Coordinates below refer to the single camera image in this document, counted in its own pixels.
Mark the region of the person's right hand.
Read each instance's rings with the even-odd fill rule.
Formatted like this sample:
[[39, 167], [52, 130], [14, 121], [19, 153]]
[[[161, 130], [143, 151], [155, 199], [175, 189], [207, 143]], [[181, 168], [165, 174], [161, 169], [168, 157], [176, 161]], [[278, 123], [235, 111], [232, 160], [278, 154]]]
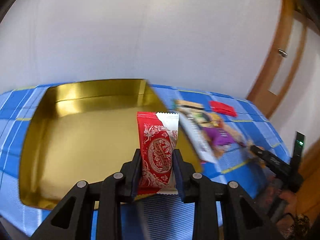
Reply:
[[281, 191], [279, 198], [287, 202], [284, 213], [291, 213], [293, 216], [306, 215], [308, 201], [302, 194], [295, 194], [291, 191]]

